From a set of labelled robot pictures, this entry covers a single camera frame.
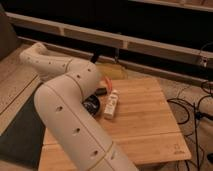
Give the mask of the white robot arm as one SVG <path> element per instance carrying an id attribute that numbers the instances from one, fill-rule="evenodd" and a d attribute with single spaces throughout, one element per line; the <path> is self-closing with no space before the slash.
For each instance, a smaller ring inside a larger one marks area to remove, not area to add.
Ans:
<path id="1" fill-rule="evenodd" d="M 79 171 L 138 171 L 82 105 L 101 79 L 94 63 L 53 56 L 41 43 L 23 50 L 20 60 L 42 81 L 34 95 L 39 117 Z"/>

